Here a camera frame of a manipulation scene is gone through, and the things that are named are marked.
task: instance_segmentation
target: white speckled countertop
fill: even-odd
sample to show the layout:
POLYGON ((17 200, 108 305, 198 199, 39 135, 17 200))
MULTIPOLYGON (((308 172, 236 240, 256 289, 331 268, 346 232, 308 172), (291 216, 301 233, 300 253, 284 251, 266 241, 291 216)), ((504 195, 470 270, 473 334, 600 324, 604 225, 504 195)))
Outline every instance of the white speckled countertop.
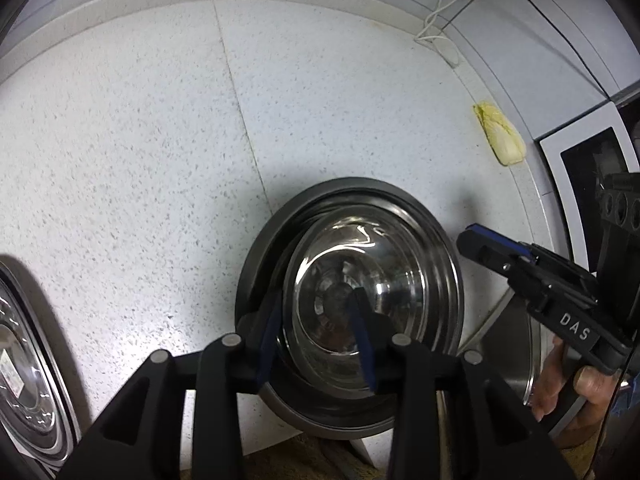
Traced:
MULTIPOLYGON (((91 416, 152 350, 233 330, 252 241, 312 184, 373 176, 452 237, 478 221, 531 240, 530 174, 495 160, 459 75, 378 22, 217 0, 108 21, 4 81, 0 253, 40 283, 91 416)), ((506 284, 464 262, 463 279, 469 333, 506 284)), ((294 433, 257 397, 239 411, 247 452, 294 433)))

